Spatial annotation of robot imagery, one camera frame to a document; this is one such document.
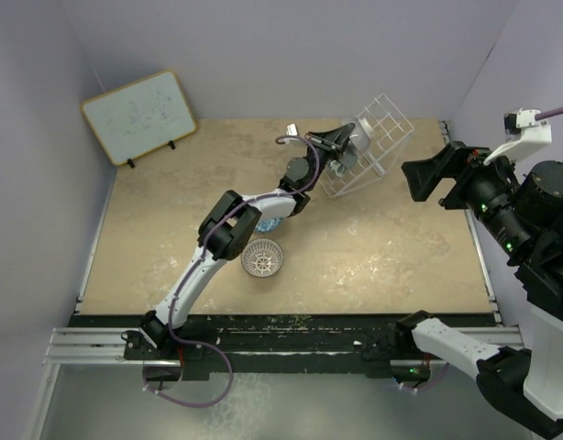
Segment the brown wheel pattern bowl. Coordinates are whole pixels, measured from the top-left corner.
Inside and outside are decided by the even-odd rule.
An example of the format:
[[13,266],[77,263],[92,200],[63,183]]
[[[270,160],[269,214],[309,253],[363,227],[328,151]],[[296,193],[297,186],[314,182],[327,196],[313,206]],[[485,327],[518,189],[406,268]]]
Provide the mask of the brown wheel pattern bowl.
[[251,240],[241,255],[244,271],[255,278],[268,278],[280,271],[284,262],[282,247],[272,239]]

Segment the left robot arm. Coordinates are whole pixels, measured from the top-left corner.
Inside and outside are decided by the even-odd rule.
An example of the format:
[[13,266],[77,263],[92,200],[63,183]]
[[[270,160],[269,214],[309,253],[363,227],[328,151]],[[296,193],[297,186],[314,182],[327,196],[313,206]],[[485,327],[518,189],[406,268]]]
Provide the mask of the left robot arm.
[[299,141],[306,153],[288,162],[276,189],[256,195],[225,192],[198,228],[197,246],[190,263],[170,293],[145,313],[139,331],[145,349],[156,359],[173,355],[182,341],[175,330],[182,327],[194,303],[216,273],[239,257],[255,227],[261,221],[285,219],[301,213],[310,202],[308,193],[316,186],[326,164],[344,155],[356,125],[349,122],[326,132],[303,136],[285,134],[275,142]]

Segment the grey dotted red-rim bowl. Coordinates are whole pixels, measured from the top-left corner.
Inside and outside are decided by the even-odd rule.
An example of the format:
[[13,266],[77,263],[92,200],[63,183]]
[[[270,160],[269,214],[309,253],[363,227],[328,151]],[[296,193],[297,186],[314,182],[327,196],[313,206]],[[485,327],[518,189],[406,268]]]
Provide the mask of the grey dotted red-rim bowl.
[[346,170],[352,169],[358,163],[358,155],[352,148],[347,148],[340,157],[339,162]]

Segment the green leaf pattern bowl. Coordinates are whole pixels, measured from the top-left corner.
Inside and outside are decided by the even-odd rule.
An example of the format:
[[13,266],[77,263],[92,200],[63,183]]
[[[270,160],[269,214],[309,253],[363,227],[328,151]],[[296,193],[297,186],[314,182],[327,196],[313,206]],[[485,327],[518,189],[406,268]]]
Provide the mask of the green leaf pattern bowl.
[[328,164],[328,168],[338,177],[342,178],[347,170],[346,167],[338,160],[333,160]]

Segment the blue floral pattern bowl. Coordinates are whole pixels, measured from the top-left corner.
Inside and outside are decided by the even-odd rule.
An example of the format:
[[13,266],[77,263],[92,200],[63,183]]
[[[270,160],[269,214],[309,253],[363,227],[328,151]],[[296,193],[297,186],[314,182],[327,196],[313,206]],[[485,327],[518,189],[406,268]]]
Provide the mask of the blue floral pattern bowl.
[[271,231],[273,231],[275,228],[277,228],[280,223],[282,222],[283,218],[282,217],[274,217],[274,218],[270,218],[270,219],[266,219],[266,220],[260,220],[255,228],[254,228],[254,232],[257,234],[266,234],[269,233]]

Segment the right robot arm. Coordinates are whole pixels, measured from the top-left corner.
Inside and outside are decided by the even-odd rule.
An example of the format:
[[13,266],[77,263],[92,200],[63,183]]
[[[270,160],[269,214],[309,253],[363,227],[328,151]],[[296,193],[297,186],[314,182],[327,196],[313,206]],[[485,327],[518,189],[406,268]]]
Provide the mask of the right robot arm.
[[441,358],[499,413],[545,439],[563,434],[563,161],[539,162],[518,180],[508,158],[451,142],[402,170],[417,202],[454,181],[439,203],[472,212],[505,252],[530,305],[533,340],[522,349],[482,343],[420,311],[396,325],[397,351]]

